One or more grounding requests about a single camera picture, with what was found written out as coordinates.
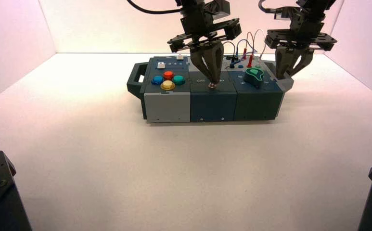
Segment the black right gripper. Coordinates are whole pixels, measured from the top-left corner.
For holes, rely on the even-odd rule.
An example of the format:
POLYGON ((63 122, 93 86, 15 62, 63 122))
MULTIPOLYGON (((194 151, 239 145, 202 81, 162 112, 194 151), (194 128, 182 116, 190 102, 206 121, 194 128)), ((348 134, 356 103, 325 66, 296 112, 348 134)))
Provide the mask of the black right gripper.
POLYGON ((284 79, 285 72, 293 76, 311 63, 314 49, 302 48, 316 46, 318 50, 330 51, 337 42, 329 34, 321 32, 324 26, 323 17, 294 13, 289 19, 289 29, 270 29, 265 38, 268 47, 276 48, 277 79, 284 79))

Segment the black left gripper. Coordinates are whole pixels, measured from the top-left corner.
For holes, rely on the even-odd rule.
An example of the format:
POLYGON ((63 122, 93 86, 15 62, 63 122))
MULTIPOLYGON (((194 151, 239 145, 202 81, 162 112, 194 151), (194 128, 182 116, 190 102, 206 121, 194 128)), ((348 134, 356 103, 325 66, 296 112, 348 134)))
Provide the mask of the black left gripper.
POLYGON ((220 82, 225 40, 233 40, 241 34, 239 18, 214 23, 209 13, 189 13, 180 19, 184 33, 167 43, 172 52, 189 50, 191 61, 209 79, 209 88, 220 82))

